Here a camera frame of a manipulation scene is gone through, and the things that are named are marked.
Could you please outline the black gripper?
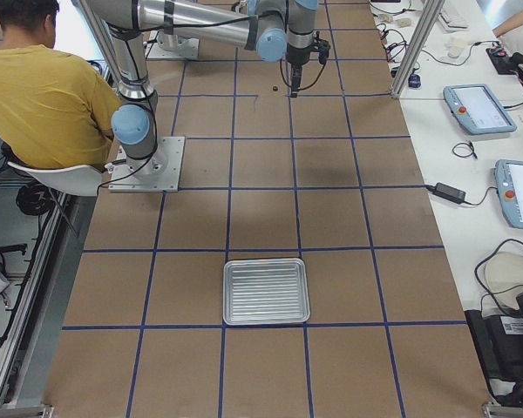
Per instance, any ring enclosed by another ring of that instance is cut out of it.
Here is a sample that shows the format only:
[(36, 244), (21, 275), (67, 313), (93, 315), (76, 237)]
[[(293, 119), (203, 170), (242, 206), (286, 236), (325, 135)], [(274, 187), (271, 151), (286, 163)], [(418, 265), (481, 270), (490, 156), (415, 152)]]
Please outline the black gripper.
[(298, 97), (302, 82), (302, 68), (309, 61), (310, 48), (288, 47), (286, 53), (287, 62), (291, 66), (290, 96)]

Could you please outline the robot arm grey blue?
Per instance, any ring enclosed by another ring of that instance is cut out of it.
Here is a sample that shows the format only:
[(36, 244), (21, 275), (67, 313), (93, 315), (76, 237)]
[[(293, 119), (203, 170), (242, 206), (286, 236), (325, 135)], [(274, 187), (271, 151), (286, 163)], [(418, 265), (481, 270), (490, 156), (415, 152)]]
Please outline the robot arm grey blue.
[(159, 137), (158, 93), (146, 58), (192, 60), (202, 39), (255, 52), (265, 62), (285, 59), (293, 97), (302, 90), (302, 68), (312, 54), (320, 64), (329, 44), (315, 29), (316, 1), (239, 1), (231, 10), (196, 1), (80, 1), (112, 71), (123, 104), (112, 117), (119, 162), (106, 170), (112, 192), (174, 192), (179, 187), (185, 139)]

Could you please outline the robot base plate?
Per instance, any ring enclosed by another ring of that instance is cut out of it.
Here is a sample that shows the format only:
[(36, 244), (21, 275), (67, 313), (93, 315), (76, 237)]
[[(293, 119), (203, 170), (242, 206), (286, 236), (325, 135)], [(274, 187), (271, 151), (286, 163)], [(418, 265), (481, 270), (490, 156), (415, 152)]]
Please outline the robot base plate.
[(152, 32), (146, 42), (146, 59), (148, 60), (197, 60), (200, 40), (164, 32)]

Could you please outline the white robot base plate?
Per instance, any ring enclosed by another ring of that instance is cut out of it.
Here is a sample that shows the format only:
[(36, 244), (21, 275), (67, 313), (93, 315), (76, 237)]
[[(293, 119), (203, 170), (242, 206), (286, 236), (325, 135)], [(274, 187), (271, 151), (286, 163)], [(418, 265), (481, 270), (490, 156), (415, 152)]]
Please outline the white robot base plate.
[(185, 148), (184, 137), (162, 137), (158, 139), (157, 151), (149, 162), (126, 156), (123, 146), (118, 148), (117, 159), (124, 162), (115, 165), (109, 173), (110, 192), (177, 192)]

